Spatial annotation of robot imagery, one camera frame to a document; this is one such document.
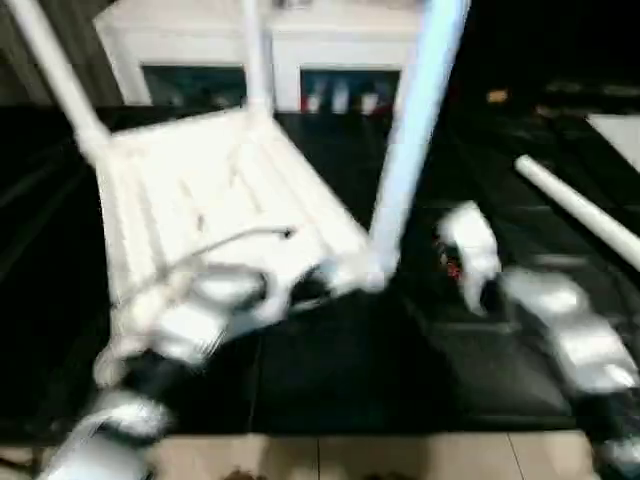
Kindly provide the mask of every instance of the white cabinet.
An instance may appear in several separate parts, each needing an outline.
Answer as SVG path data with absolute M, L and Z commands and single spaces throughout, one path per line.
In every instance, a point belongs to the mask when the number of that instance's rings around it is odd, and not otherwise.
M 244 96 L 238 1 L 119 0 L 94 23 L 127 105 Z
M 315 101 L 333 111 L 373 111 L 402 97 L 402 72 L 421 10 L 415 2 L 402 3 L 404 8 L 382 0 L 315 0 L 280 10 L 262 0 L 276 109 L 313 110 Z M 128 105 L 226 108 L 246 93 L 237 0 L 119 0 L 95 26 Z
M 325 97 L 325 104 L 332 104 L 332 97 L 339 94 L 336 87 L 346 83 L 351 87 L 351 106 L 358 109 L 371 94 L 380 100 L 389 95 L 376 91 L 379 88 L 372 84 L 395 91 L 398 77 L 397 97 L 402 97 L 401 74 L 411 57 L 421 18 L 417 3 L 403 3 L 405 8 L 391 8 L 382 1 L 317 0 L 309 8 L 275 12 L 269 30 L 276 108 L 304 110 L 312 100 L 315 109 L 319 96 Z M 398 75 L 394 82 L 389 75 L 376 72 Z M 395 92 L 391 95 L 393 102 Z

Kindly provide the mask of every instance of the black countertop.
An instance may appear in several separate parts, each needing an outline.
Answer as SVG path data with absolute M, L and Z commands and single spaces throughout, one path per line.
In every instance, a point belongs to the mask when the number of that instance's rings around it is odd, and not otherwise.
M 192 113 L 197 112 L 100 111 L 113 129 Z M 0 238 L 6 319 L 0 368 L 5 391 L 12 392 L 0 402 L 6 419 L 0 419 L 0 436 L 22 438 L 28 437 L 25 425 L 37 430 L 26 420 L 43 406 L 46 415 L 40 412 L 39 421 L 50 430 L 48 417 L 71 418 L 86 398 L 91 362 L 108 328 L 106 269 L 95 181 L 64 118 L 33 108 L 0 110 L 0 118 L 8 125 L 0 167 L 6 232 Z M 389 120 L 278 120 L 368 226 Z M 514 172 L 513 160 L 522 153 L 640 232 L 640 177 L 586 122 L 445 114 L 388 291 L 375 298 L 349 295 L 225 346 L 206 376 L 185 387 L 180 430 L 321 434 L 570 427 L 566 403 L 544 363 L 519 342 L 514 319 L 467 313 L 435 268 L 431 248 L 434 224 L 447 209 L 476 200 L 496 231 L 504 262 L 549 267 L 550 254 L 571 257 L 558 268 L 592 294 L 596 310 L 611 318 L 635 351 L 637 274 Z M 52 378 L 63 387 L 52 388 Z

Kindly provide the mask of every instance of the tan floor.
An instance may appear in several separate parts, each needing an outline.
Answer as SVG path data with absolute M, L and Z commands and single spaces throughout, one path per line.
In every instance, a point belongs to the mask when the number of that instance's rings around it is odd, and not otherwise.
M 14 458 L 23 452 L 2 450 Z M 591 480 L 588 445 L 571 432 L 429 438 L 179 437 L 150 456 L 159 480 Z M 0 480 L 24 477 L 0 469 Z

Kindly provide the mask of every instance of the white rod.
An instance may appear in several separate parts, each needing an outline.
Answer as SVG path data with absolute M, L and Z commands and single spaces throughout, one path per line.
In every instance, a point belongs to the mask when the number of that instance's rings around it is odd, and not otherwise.
M 428 0 L 416 45 L 413 78 L 392 132 L 376 208 L 371 245 L 388 278 L 399 260 L 400 240 L 413 201 L 440 104 L 469 10 L 468 0 Z
M 37 0 L 5 1 L 71 123 L 80 148 L 89 142 L 106 142 L 109 132 L 91 107 Z
M 252 113 L 271 115 L 273 102 L 267 86 L 267 62 L 264 31 L 258 10 L 258 0 L 242 0 L 247 82 L 247 103 Z
M 640 271 L 640 239 L 624 225 L 527 155 L 518 158 L 515 167 L 521 175 Z

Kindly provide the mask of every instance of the floor tile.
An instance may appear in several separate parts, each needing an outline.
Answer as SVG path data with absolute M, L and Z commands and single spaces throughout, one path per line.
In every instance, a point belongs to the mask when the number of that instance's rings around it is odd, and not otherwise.
M 591 480 L 589 444 L 577 432 L 510 434 L 525 480 Z
M 320 439 L 320 480 L 520 480 L 505 434 Z
M 317 480 L 317 441 L 310 438 L 178 437 L 150 455 L 162 480 Z

